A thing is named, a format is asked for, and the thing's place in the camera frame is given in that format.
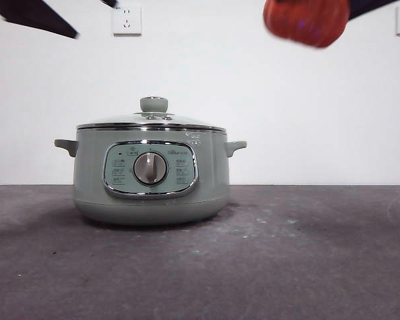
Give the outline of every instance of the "white wall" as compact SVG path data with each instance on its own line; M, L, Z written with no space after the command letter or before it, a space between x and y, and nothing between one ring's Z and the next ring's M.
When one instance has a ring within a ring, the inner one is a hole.
M0 184L72 183L53 140L146 95L248 141L232 183L400 184L400 2L325 50L268 34L264 0L142 0L142 37L99 0L47 2L78 40L0 18Z

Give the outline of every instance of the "metal band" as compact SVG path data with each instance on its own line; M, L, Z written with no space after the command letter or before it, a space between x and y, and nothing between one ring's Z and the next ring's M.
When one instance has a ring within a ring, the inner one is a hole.
M157 128L157 127L109 127L109 128L85 128L83 131L166 131L166 132L208 132L218 135L227 135L226 131L207 129L185 129L185 128Z
M77 130L83 129L114 129L114 128L167 128L167 129L195 129L226 132L224 128L207 125L182 125L178 123L88 123L78 125Z

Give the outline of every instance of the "orange object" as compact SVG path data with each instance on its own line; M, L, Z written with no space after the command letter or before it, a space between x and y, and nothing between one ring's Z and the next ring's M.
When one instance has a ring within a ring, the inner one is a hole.
M274 35L323 48L345 30L348 0L267 0L264 22Z

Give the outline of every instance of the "cooking pot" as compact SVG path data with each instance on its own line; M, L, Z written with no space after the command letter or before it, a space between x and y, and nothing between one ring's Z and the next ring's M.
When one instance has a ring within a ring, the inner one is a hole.
M55 140L75 158L73 199L80 212L122 225L202 220L229 198L228 158L246 148L226 130L167 112L161 97L142 112L77 126L77 140Z

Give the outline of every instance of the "glass lid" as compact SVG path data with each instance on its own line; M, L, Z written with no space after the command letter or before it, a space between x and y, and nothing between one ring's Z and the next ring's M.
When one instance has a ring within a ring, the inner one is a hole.
M224 128L215 127L188 117L174 115L167 112L167 99L162 97L145 97L141 99L141 110L132 115L99 119L77 126L77 129L108 129L108 128L178 128L223 131Z

